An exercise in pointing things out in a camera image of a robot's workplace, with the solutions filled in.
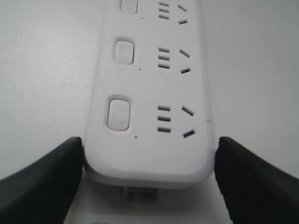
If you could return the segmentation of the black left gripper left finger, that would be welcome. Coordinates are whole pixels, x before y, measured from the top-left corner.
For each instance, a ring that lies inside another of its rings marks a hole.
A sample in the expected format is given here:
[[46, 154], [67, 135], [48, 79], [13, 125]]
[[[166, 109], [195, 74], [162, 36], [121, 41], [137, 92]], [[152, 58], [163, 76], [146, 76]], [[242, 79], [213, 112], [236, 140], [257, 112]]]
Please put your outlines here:
[[22, 170], [0, 181], [2, 224], [62, 224], [83, 174], [80, 137], [70, 137]]

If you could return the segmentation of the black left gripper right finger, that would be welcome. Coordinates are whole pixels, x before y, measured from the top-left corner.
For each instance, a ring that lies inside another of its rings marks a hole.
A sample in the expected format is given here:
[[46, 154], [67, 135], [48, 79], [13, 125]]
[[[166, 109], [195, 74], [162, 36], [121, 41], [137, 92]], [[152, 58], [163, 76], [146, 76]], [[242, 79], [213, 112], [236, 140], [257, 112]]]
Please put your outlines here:
[[234, 224], [297, 224], [299, 180], [249, 151], [220, 137], [215, 179]]

